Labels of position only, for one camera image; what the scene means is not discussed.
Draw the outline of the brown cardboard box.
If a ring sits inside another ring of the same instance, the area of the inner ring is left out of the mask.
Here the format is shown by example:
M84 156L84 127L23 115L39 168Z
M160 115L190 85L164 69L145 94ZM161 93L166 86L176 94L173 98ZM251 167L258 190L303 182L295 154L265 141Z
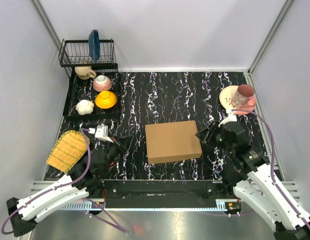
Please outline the brown cardboard box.
M165 164L197 159L202 148L194 120L145 125L149 164Z

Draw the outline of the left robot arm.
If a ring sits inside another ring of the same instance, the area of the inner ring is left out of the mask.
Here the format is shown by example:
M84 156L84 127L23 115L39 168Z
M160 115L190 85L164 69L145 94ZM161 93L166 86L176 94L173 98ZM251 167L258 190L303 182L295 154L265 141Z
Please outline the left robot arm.
M9 217L15 237L31 232L44 218L76 200L98 198L104 194L99 172L107 172L115 158L128 152L132 135L112 136L107 151L87 149L86 153L58 181L27 198L7 200Z

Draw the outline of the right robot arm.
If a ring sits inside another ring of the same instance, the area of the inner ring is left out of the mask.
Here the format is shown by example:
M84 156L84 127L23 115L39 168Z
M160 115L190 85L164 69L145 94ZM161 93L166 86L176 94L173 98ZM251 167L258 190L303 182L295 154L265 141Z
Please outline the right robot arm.
M270 226L275 239L310 240L310 214L283 186L263 153L250 145L240 123L212 122L196 137L230 158L222 177L225 197L247 203Z

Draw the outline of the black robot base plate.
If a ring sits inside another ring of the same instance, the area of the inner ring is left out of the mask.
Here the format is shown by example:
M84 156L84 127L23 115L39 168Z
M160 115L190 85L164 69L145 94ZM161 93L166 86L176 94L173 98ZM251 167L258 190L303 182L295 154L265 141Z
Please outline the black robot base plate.
M109 211L250 213L221 181L211 180L106 180L92 199Z

